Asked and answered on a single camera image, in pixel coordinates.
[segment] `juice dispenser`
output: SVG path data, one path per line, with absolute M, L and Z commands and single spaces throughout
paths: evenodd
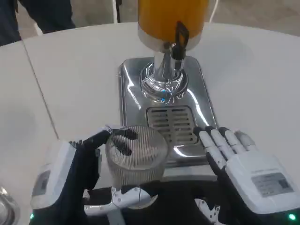
M 187 50 L 200 41 L 208 0 L 139 0 L 138 35 L 153 58 L 120 66 L 121 122 L 158 130 L 172 148 L 169 166 L 206 162 L 195 126 L 216 127 L 197 59 Z

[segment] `white robotic arm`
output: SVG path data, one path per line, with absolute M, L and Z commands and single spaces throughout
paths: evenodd
M 227 196 L 229 206 L 221 206 L 221 210 L 231 211 L 243 225 L 299 224 L 298 187 L 275 156 L 258 151 L 254 141 L 241 131 L 196 127 L 194 133 Z M 229 215 L 221 222 L 235 224 Z

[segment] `dark pants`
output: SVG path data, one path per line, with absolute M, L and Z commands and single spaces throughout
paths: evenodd
M 74 28 L 70 0 L 19 0 L 42 32 Z M 21 40 L 15 16 L 16 0 L 0 0 L 0 46 Z

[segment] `robot finger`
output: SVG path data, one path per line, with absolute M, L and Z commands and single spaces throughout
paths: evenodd
M 234 155 L 234 152 L 232 148 L 227 144 L 225 138 L 220 134 L 220 132 L 212 126 L 206 127 L 205 130 L 207 131 L 207 133 L 210 134 L 211 138 L 216 143 L 216 146 L 219 148 L 221 153 L 227 158 L 227 160 L 230 159 Z
M 258 149 L 255 145 L 255 142 L 247 134 L 245 134 L 241 131 L 237 131 L 234 134 L 236 135 L 236 137 L 239 139 L 239 141 L 241 142 L 241 144 L 244 146 L 244 148 L 246 150 L 248 150 L 248 151 L 250 151 L 250 150 L 258 151 Z
M 226 159 L 223 157 L 209 134 L 200 127 L 194 128 L 194 134 L 201 141 L 205 151 L 207 160 L 213 170 L 213 172 L 217 175 L 220 173 L 221 169 L 225 166 Z
M 221 135 L 227 140 L 228 144 L 232 148 L 233 151 L 235 151 L 237 154 L 243 153 L 246 151 L 244 146 L 240 143 L 238 138 L 235 136 L 234 132 L 231 130 L 221 127 L 219 129 Z

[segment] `stainless steel drip tray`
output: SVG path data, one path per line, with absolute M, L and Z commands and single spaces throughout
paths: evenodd
M 140 73 L 153 58 L 128 59 L 120 66 L 120 108 L 124 126 L 149 126 L 157 129 L 173 146 L 168 166 L 206 164 L 204 149 L 193 134 L 195 126 L 216 126 L 210 99 L 198 61 L 187 56 L 185 72 L 189 83 L 183 98 L 157 103 L 143 95 Z

